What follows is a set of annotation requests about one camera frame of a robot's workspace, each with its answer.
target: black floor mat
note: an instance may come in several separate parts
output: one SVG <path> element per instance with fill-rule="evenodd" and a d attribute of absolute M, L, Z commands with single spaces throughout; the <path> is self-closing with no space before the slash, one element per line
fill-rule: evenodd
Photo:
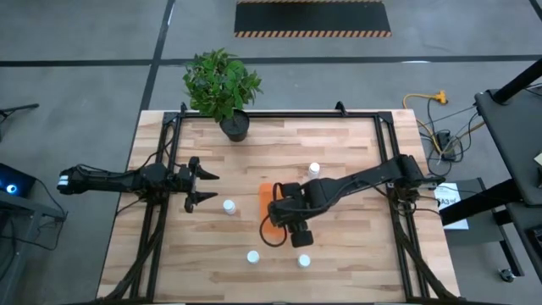
<path fill-rule="evenodd" d="M 235 37 L 390 37 L 379 0 L 246 0 L 237 3 Z"/>

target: potted plant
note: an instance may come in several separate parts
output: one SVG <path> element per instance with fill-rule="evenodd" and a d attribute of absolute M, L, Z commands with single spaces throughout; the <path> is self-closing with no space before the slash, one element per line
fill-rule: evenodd
<path fill-rule="evenodd" d="M 191 108 L 214 118 L 231 141 L 243 141 L 250 123 L 243 107 L 254 104 L 256 92 L 263 93 L 262 80 L 256 71 L 249 74 L 240 60 L 230 60 L 232 56 L 223 48 L 196 55 L 186 65 L 183 80 Z"/>

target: power strip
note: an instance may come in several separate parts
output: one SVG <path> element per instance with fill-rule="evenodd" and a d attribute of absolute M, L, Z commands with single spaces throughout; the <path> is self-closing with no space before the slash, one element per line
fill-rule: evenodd
<path fill-rule="evenodd" d="M 437 133 L 437 144 L 439 144 L 440 151 L 443 151 L 444 149 L 446 152 L 442 154 L 442 159 L 445 161 L 456 161 L 456 151 L 453 149 L 450 143 L 450 132 L 449 131 L 441 131 Z"/>

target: gray floor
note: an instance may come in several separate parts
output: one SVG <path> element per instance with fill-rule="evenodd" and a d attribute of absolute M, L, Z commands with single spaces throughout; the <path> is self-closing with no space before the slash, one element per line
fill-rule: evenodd
<path fill-rule="evenodd" d="M 73 3 L 0 0 L 0 60 L 151 58 L 165 0 Z M 384 1 L 394 35 L 369 40 L 240 40 L 231 38 L 235 1 L 177 0 L 163 58 L 226 46 L 243 57 L 510 55 L 542 53 L 542 24 L 528 0 Z M 434 119 L 473 104 L 473 95 L 502 86 L 529 62 L 454 64 L 250 65 L 263 78 L 253 108 L 400 108 L 407 93 L 446 90 L 450 103 L 432 105 Z M 123 170 L 149 68 L 0 68 L 0 107 L 40 103 L 2 125 L 0 162 L 40 177 L 54 189 L 58 172 L 77 163 Z M 162 67 L 150 109 L 188 102 L 182 67 Z M 409 105 L 423 121 L 426 101 Z M 473 114 L 437 128 L 458 130 Z M 479 160 L 491 163 L 483 166 Z M 487 186 L 508 177 L 483 128 L 450 180 L 481 176 Z M 19 287 L 18 304 L 91 300 L 113 222 L 117 194 L 56 195 L 69 210 L 58 249 L 36 249 Z M 48 202 L 41 192 L 36 198 Z M 526 276 L 511 284 L 495 276 L 506 260 L 498 244 L 450 245 L 461 293 L 474 301 L 536 304 L 540 282 L 512 227 Z M 42 242 L 53 241 L 45 235 Z"/>

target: small white cylinder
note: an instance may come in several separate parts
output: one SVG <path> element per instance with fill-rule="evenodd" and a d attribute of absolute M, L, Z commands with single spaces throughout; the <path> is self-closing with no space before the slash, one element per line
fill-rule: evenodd
<path fill-rule="evenodd" d="M 224 204 L 223 204 L 223 207 L 224 207 L 224 211 L 228 214 L 228 215 L 233 215 L 235 214 L 235 203 L 232 202 L 231 200 L 224 200 Z"/>
<path fill-rule="evenodd" d="M 320 164 L 317 163 L 311 163 L 311 165 L 308 167 L 308 179 L 317 179 L 320 175 Z"/>
<path fill-rule="evenodd" d="M 260 254 L 252 250 L 246 255 L 246 260 L 248 260 L 248 263 L 257 264 L 260 261 Z"/>
<path fill-rule="evenodd" d="M 306 255 L 306 254 L 300 255 L 299 258 L 297 259 L 297 265 L 298 265 L 300 268 L 306 268 L 306 267 L 308 267 L 310 264 L 311 264 L 311 258 L 308 257 L 308 255 Z"/>

